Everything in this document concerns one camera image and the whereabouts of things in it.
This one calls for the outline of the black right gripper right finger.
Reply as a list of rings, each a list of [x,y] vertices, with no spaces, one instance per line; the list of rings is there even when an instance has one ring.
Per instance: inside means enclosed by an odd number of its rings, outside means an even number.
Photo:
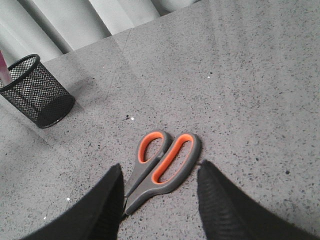
[[[250,198],[212,162],[197,172],[198,210],[208,240],[316,240]]]

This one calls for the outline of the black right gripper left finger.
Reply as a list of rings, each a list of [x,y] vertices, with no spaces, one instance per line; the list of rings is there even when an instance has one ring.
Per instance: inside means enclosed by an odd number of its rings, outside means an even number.
[[[24,240],[116,240],[124,206],[121,166],[112,166],[73,207]]]

